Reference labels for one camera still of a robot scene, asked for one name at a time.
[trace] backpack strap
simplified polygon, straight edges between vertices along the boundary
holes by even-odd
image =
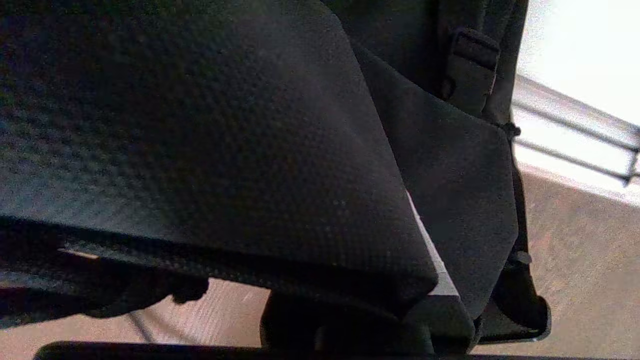
[[[449,46],[442,99],[498,125],[509,142],[519,135],[509,109],[526,8],[526,0],[442,1],[438,14],[443,52]],[[479,343],[540,340],[550,332],[550,311],[529,269],[524,192],[515,163],[512,175],[518,237],[476,320]]]

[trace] floor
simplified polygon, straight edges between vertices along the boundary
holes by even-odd
[[[524,175],[538,291],[552,306],[552,334],[539,343],[477,347],[478,354],[640,359],[640,208]],[[212,280],[200,301],[165,300],[136,313],[165,343],[260,346],[268,290]],[[31,359],[53,341],[142,342],[129,317],[72,316],[0,331],[0,357]]]

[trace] strap buckle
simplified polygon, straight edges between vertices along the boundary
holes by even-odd
[[[499,57],[500,46],[494,39],[473,29],[457,29],[447,58],[442,99],[479,117],[493,91]]]

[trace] black backpack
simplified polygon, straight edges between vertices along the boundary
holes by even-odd
[[[272,290],[275,350],[548,334],[511,153],[526,1],[31,5],[1,23],[1,327],[216,277]]]

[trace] wooden floor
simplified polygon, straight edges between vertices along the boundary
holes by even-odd
[[[477,347],[479,354],[640,359],[640,209],[525,175],[534,278],[552,306],[553,330],[539,343]],[[267,290],[211,281],[185,306],[169,300],[138,313],[154,341],[260,346]],[[125,316],[73,316],[0,332],[1,359],[31,359],[58,340],[143,338]]]

